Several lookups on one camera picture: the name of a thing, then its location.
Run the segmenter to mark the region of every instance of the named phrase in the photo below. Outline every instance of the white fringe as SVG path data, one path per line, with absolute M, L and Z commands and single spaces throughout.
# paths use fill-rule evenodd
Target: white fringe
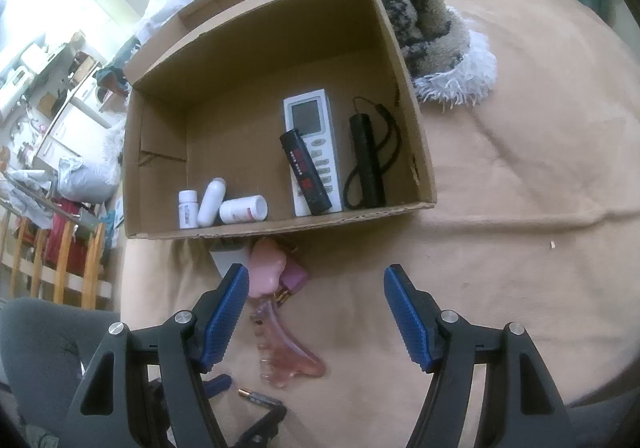
M 447 103 L 475 105 L 489 95 L 497 76 L 495 56 L 485 34 L 469 30 L 469 37 L 469 51 L 453 69 L 414 78 L 418 101 L 434 100 L 444 109 Z

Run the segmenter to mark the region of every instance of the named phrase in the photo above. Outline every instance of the pill bottle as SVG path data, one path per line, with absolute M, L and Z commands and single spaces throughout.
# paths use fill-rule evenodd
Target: pill bottle
M 181 230 L 198 227 L 198 193 L 182 190 L 178 194 L 178 222 Z
M 261 195 L 224 201 L 220 206 L 220 218 L 225 224 L 263 221 L 267 218 L 267 201 Z
M 218 210 L 225 198 L 226 182 L 222 177 L 216 177 L 209 183 L 202 196 L 200 209 L 198 211 L 198 226 L 209 228 L 218 216 Z

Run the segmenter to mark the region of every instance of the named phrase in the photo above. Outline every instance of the black cylindrical tube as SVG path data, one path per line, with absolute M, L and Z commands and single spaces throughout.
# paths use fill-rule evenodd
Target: black cylindrical tube
M 385 186 L 382 183 L 371 119 L 367 114 L 355 114 L 349 118 L 349 125 L 362 187 L 362 204 L 365 208 L 379 208 L 386 203 Z

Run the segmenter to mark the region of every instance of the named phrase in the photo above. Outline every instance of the metal screw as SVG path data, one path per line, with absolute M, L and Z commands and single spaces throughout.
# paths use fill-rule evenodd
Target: metal screw
M 174 320 L 178 323 L 189 323 L 191 321 L 191 317 L 193 317 L 193 315 L 190 311 L 180 311 L 179 313 L 176 313 Z
M 109 334 L 113 334 L 114 336 L 117 336 L 123 330 L 124 330 L 124 323 L 122 322 L 114 322 L 111 325 L 109 325 Z
M 458 321 L 458 318 L 460 318 L 460 316 L 458 316 L 458 313 L 456 313 L 455 311 L 447 309 L 446 311 L 442 311 L 442 313 L 440 313 L 440 318 L 442 318 L 442 320 L 447 323 L 455 323 Z
M 520 336 L 521 334 L 524 334 L 524 327 L 522 326 L 522 324 L 519 324 L 518 322 L 511 322 L 509 324 L 509 330 L 516 336 Z

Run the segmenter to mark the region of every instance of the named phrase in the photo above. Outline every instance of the beige blanket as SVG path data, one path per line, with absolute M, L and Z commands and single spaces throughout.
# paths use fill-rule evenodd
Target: beige blanket
M 328 365 L 284 391 L 258 374 L 245 309 L 213 374 L 284 400 L 283 447 L 404 446 L 430 376 L 406 354 L 383 269 L 472 323 L 525 325 L 566 400 L 597 388 L 640 345 L 640 68 L 575 0 L 446 0 L 488 34 L 495 92 L 423 110 L 438 205 L 412 216 L 292 235 L 311 281 L 283 307 Z M 190 308 L 219 276 L 202 242 L 130 240 L 122 319 Z M 482 370 L 461 446 L 473 444 Z M 263 410 L 234 392 L 212 406 L 229 442 Z

